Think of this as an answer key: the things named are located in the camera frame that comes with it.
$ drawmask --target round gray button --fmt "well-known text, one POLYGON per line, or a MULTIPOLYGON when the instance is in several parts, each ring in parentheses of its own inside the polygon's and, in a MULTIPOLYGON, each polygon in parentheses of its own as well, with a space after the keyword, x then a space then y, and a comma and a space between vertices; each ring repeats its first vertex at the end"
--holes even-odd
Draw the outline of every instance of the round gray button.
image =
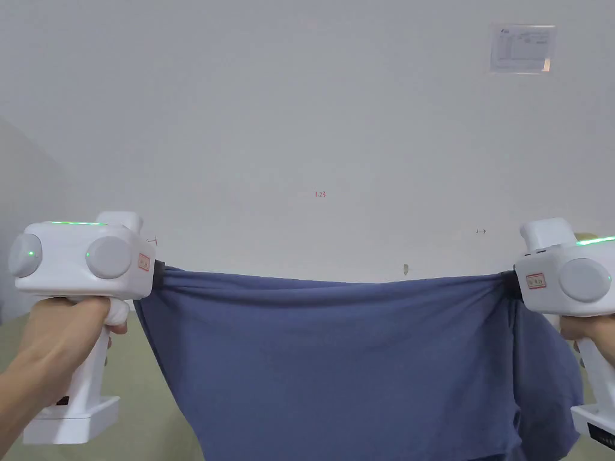
POLYGON ((611 275, 593 259, 573 259, 560 269, 560 286, 572 299, 595 302, 609 292, 611 275))
POLYGON ((118 278, 130 267, 130 246, 117 237, 94 241, 85 254, 87 267, 98 278, 118 278))
POLYGON ((27 277, 42 261, 41 241, 34 234, 22 234, 15 239, 9 254, 9 272, 14 277, 27 277))

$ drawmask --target red label sticker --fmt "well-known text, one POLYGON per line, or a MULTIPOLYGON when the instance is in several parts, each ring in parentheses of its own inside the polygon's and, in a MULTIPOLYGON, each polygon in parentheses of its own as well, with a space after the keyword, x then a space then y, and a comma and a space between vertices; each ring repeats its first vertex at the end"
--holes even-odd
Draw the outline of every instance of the red label sticker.
POLYGON ((149 258, 143 253, 139 253, 139 269, 149 272, 149 258))
POLYGON ((547 282, 544 280, 544 274, 542 272, 538 274, 529 274, 525 277, 528 282, 528 288, 530 290, 537 290, 538 288, 547 288, 547 282))

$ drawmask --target sticker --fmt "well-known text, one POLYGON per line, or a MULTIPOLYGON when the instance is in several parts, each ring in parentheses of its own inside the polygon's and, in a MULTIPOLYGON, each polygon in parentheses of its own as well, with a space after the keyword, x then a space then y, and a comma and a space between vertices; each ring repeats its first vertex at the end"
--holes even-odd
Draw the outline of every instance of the sticker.
POLYGON ((139 269, 149 272, 149 258, 143 253, 139 253, 139 269))
POLYGON ((491 72, 550 72, 556 32, 556 27, 552 25, 494 25, 491 38, 491 72))
POLYGON ((538 288, 547 288, 547 282, 544 280, 544 274, 529 274, 525 277, 528 282, 528 288, 530 290, 537 290, 538 288))

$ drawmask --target green light strip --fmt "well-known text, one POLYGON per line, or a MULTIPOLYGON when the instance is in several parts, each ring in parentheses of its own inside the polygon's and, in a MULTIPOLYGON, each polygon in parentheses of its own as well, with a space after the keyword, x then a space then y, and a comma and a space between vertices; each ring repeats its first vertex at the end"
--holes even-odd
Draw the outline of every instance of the green light strip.
POLYGON ((85 224, 87 226, 106 226, 103 223, 69 223, 67 221, 52 221, 51 224, 85 224))
POLYGON ((580 242, 577 242, 577 245, 591 245, 593 243, 611 242, 613 240, 615 240, 615 237, 593 238, 591 240, 581 240, 580 242))

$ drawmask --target fabric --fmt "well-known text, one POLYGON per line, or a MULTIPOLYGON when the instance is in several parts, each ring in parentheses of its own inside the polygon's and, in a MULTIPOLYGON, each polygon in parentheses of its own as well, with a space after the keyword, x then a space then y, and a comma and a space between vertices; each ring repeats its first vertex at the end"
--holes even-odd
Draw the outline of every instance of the fabric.
POLYGON ((577 440, 576 360, 499 275, 167 268, 135 307, 207 461, 550 461, 577 440))

